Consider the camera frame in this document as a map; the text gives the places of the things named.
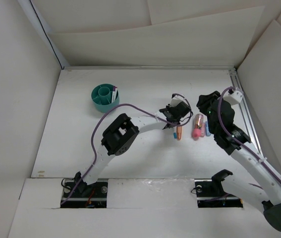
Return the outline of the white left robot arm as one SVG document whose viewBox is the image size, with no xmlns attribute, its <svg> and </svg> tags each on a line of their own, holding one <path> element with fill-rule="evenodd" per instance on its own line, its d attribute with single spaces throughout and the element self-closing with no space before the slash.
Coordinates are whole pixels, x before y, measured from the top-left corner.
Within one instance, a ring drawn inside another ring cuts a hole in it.
<svg viewBox="0 0 281 238">
<path fill-rule="evenodd" d="M 103 122 L 108 112 L 105 113 L 91 135 L 91 147 L 94 153 L 91 165 L 85 171 L 79 171 L 74 176 L 75 191 L 80 196 L 88 196 L 92 192 L 92 184 L 94 184 L 100 173 L 116 156 L 120 156 L 127 152 L 136 137 L 142 133 L 152 130 L 164 130 L 177 126 L 186 125 L 190 119 L 181 123 L 185 116 L 191 116 L 191 106 L 189 102 L 184 100 L 173 100 L 165 108 L 159 109 L 156 113 L 149 113 L 132 104 L 120 104 L 115 107 L 131 107 L 142 113 L 144 116 L 129 117 L 127 114 L 120 114 L 102 133 L 100 146 L 96 149 L 94 145 L 94 137 L 97 129 Z"/>
</svg>

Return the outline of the purple capped white marker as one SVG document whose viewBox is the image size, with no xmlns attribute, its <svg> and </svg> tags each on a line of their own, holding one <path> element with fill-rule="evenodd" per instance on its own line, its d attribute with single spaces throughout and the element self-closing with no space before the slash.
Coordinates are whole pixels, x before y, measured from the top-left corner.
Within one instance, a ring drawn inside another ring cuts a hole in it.
<svg viewBox="0 0 281 238">
<path fill-rule="evenodd" d="M 117 91 L 118 91 L 118 88 L 115 86 L 113 88 L 113 92 L 112 92 L 112 100 L 115 101 L 116 98 L 117 98 Z"/>
</svg>

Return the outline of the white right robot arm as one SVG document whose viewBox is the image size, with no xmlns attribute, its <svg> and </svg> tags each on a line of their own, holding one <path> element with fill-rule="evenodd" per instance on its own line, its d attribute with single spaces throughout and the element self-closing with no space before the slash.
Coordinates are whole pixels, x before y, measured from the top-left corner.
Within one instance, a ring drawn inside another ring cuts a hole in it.
<svg viewBox="0 0 281 238">
<path fill-rule="evenodd" d="M 238 180 L 231 171 L 222 170 L 212 176 L 211 190 L 216 195 L 226 192 L 243 199 L 281 232 L 281 174 L 259 153 L 250 137 L 233 123 L 232 106 L 242 101 L 242 92 L 233 87 L 225 92 L 227 96 L 218 91 L 201 95 L 196 106 L 207 116 L 209 132 L 216 144 L 239 162 L 258 185 Z"/>
</svg>

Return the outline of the blue capped white marker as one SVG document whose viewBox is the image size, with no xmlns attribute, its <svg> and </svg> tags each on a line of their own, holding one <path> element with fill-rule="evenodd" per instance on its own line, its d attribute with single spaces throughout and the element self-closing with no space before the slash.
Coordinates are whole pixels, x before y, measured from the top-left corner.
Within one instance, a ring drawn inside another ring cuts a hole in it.
<svg viewBox="0 0 281 238">
<path fill-rule="evenodd" d="M 173 137 L 174 139 L 177 139 L 177 127 L 173 127 Z"/>
</svg>

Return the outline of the red capped white marker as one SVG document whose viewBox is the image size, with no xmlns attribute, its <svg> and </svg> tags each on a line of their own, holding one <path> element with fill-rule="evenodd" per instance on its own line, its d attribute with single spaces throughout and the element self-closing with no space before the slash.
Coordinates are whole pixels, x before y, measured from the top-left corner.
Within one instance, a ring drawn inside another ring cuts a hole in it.
<svg viewBox="0 0 281 238">
<path fill-rule="evenodd" d="M 113 89 L 112 91 L 112 100 L 111 100 L 111 103 L 114 103 L 116 100 L 116 88 Z"/>
</svg>

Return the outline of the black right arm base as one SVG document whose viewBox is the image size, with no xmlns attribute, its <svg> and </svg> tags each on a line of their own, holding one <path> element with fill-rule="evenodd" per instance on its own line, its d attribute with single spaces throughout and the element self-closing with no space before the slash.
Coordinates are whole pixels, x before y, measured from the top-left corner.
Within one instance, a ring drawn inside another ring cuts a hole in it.
<svg viewBox="0 0 281 238">
<path fill-rule="evenodd" d="M 190 192 L 196 195 L 198 208 L 243 208 L 242 200 L 222 187 L 222 181 L 231 175 L 232 172 L 221 170 L 211 178 L 195 179 Z"/>
</svg>

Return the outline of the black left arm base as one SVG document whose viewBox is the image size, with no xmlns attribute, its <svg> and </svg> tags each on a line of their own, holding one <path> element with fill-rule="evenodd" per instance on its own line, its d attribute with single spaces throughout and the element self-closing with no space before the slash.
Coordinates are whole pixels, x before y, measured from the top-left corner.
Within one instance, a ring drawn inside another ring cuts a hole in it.
<svg viewBox="0 0 281 238">
<path fill-rule="evenodd" d="M 91 185 L 81 182 L 74 190 L 76 182 L 80 179 L 80 175 L 76 178 L 63 178 L 61 186 L 63 188 L 60 201 L 61 208 L 106 208 L 108 194 L 108 180 L 101 179 Z"/>
</svg>

